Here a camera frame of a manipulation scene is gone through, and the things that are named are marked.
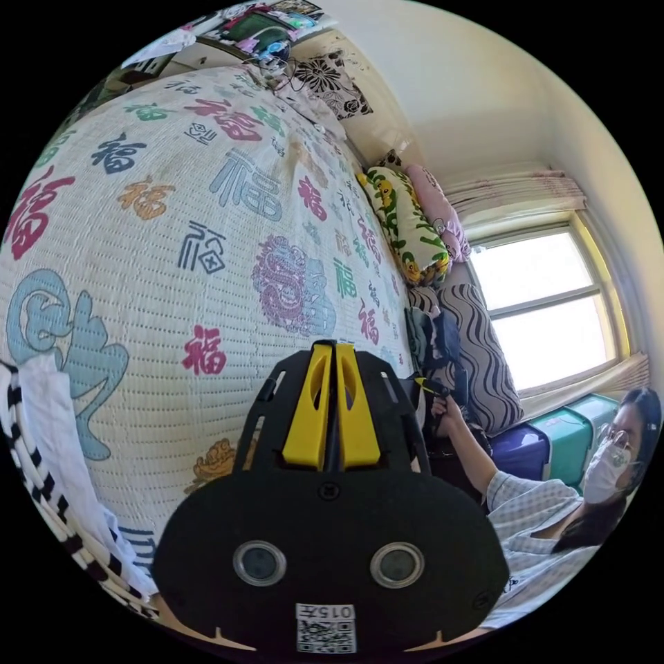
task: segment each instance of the black and white floral pillow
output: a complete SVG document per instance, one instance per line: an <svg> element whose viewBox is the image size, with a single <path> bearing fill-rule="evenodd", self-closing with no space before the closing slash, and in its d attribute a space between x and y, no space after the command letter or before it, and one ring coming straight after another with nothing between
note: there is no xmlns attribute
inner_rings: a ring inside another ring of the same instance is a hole
<svg viewBox="0 0 664 664"><path fill-rule="evenodd" d="M298 62L295 76L332 109L337 120L374 112L362 91L348 76L340 50Z"/></svg>
<svg viewBox="0 0 664 664"><path fill-rule="evenodd" d="M376 166L390 168L397 173L403 173L403 162L394 149L390 150L385 156L379 159Z"/></svg>

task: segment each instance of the storage box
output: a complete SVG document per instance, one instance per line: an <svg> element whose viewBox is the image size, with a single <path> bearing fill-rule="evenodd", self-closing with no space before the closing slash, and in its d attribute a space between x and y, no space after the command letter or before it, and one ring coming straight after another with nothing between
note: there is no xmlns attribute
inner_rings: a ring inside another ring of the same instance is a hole
<svg viewBox="0 0 664 664"><path fill-rule="evenodd" d="M499 470L524 479L545 479L551 456L549 440L529 424L491 438L493 461Z"/></svg>
<svg viewBox="0 0 664 664"><path fill-rule="evenodd" d="M611 424L616 416L619 405L618 401L610 399L607 396L602 396L601 394L589 394L587 397L568 406L571 411L586 418L593 429L593 439L583 466L584 472L588 467L592 455L595 454L595 451L597 450L602 429Z"/></svg>
<svg viewBox="0 0 664 664"><path fill-rule="evenodd" d="M530 424L547 438L551 447L548 479L561 479L569 486L577 486L593 442L590 420L569 408L561 408Z"/></svg>

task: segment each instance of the white curtain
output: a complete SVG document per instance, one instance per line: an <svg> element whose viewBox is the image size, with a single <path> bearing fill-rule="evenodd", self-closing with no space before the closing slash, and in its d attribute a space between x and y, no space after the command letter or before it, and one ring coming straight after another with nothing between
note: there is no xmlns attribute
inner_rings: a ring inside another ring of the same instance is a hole
<svg viewBox="0 0 664 664"><path fill-rule="evenodd" d="M589 394L603 394L620 400L630 389L649 385L648 356L636 353L592 378L581 380L568 387L560 387L543 394L523 398L521 401L524 409L523 421L550 413Z"/></svg>
<svg viewBox="0 0 664 664"><path fill-rule="evenodd" d="M465 228L522 215L584 210L586 196L563 171L535 164L441 183Z"/></svg>

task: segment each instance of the black and white striped cloth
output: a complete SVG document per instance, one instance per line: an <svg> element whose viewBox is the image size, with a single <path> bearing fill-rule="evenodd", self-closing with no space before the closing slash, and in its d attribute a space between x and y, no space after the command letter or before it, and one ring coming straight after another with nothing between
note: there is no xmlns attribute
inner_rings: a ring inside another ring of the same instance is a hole
<svg viewBox="0 0 664 664"><path fill-rule="evenodd" d="M451 311L461 341L461 365L468 372L468 407L488 436L509 429L524 416L510 367L494 332L479 291L472 284L417 287L409 291L412 307L428 313L434 307ZM454 386L452 367L433 373L444 385Z"/></svg>
<svg viewBox="0 0 664 664"><path fill-rule="evenodd" d="M122 563L85 532L71 512L69 502L56 486L37 445L25 427L19 370L0 361L0 424L3 438L35 508L77 565L84 569L116 601L152 620L158 612L123 577ZM113 540L119 535L111 531Z"/></svg>

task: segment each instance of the bedspread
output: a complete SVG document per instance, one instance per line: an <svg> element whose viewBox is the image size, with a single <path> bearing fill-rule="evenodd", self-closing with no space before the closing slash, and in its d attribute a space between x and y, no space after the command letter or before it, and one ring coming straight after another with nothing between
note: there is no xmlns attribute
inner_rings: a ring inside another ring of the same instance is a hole
<svg viewBox="0 0 664 664"><path fill-rule="evenodd" d="M149 566L319 338L412 372L406 288L345 144L244 66L114 99L45 148L0 253L0 356L54 353L100 501Z"/></svg>

